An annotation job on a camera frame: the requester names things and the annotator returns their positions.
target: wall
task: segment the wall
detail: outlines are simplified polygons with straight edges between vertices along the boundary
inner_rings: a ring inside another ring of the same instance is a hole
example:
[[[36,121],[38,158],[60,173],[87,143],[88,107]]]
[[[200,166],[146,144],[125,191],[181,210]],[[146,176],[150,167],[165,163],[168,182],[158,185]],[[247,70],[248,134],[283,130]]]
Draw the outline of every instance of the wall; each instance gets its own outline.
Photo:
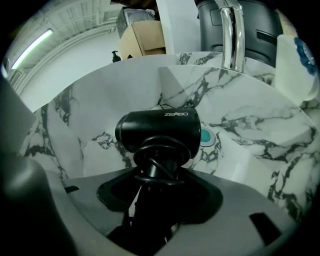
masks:
[[[167,54],[200,51],[200,22],[194,0],[156,0]]]
[[[41,68],[19,96],[36,111],[76,80],[112,63],[111,52],[118,50],[118,40],[115,31],[76,44]]]

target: black slot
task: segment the black slot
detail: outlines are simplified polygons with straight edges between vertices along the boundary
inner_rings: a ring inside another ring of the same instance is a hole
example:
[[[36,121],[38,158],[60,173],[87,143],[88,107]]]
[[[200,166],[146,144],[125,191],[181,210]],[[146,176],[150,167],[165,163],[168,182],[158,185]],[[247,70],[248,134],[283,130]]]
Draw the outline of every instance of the black slot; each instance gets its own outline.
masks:
[[[280,237],[281,232],[265,213],[254,213],[249,217],[266,246]]]
[[[77,187],[77,186],[67,186],[64,188],[65,192],[68,194],[68,193],[71,193],[73,191],[77,191],[79,190],[80,188]]]
[[[274,36],[263,33],[259,30],[256,31],[256,37],[260,40],[266,41],[270,44],[277,45],[277,39]]]

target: black machine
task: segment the black machine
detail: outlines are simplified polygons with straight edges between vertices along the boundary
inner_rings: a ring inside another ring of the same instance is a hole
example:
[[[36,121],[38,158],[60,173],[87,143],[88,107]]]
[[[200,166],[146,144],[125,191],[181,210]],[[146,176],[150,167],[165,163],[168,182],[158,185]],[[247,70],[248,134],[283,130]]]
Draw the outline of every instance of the black machine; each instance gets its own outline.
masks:
[[[277,37],[283,34],[273,1],[238,0],[243,10],[245,56],[276,66]],[[199,12],[201,51],[223,51],[223,24],[215,0],[195,0]]]

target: marble pattern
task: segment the marble pattern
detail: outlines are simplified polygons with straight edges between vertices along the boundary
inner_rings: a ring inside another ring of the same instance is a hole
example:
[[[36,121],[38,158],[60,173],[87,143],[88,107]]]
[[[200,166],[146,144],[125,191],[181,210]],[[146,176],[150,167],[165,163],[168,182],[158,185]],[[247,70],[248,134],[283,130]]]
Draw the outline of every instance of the marble pattern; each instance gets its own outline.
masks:
[[[164,103],[196,108],[204,123],[219,128],[271,170],[288,163],[317,134],[297,106],[248,76],[203,66],[162,67],[159,71]]]
[[[271,86],[230,70],[189,65],[162,67],[159,73],[161,103],[174,108],[196,108],[201,121],[218,138],[226,136],[233,140],[266,167],[254,182],[247,181],[253,178],[253,172],[244,180],[231,179],[225,173],[222,178],[255,187],[300,220],[308,208],[303,198],[310,200],[314,196],[320,180],[320,141],[307,115]],[[230,155],[225,153],[230,147],[220,144],[202,148],[200,159],[210,163],[211,158],[215,162]],[[214,165],[208,166],[200,169],[216,175]],[[191,167],[197,170],[197,162]],[[290,175],[292,169],[300,173]],[[299,185],[301,179],[308,182]]]
[[[199,65],[220,68],[223,58],[222,52],[199,51],[177,54],[176,65]],[[276,69],[261,61],[245,58],[243,73],[256,78],[268,85],[273,85],[275,81]]]
[[[268,198],[300,220],[312,205],[320,181],[320,137],[272,173]]]
[[[300,108],[311,119],[318,131],[320,131],[320,102],[316,99],[304,101]]]
[[[217,140],[201,147],[185,167],[248,185],[299,220],[319,181],[317,129],[300,108],[266,86],[273,82],[273,68],[247,59],[245,73],[252,78],[219,68],[221,57],[216,52],[145,56],[98,69],[35,112],[20,154],[62,179],[133,167],[133,154],[115,138],[123,115],[196,108]],[[314,102],[301,107],[310,117],[320,110]],[[306,180],[302,189],[295,173],[304,166],[308,171],[298,175]]]

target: white cup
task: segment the white cup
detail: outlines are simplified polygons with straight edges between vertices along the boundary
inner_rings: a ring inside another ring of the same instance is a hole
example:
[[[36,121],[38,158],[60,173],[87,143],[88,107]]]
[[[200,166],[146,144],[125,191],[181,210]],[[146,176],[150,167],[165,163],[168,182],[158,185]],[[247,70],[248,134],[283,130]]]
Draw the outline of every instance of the white cup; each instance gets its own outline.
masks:
[[[277,37],[274,87],[298,106],[320,98],[319,70],[301,39],[286,34]]]

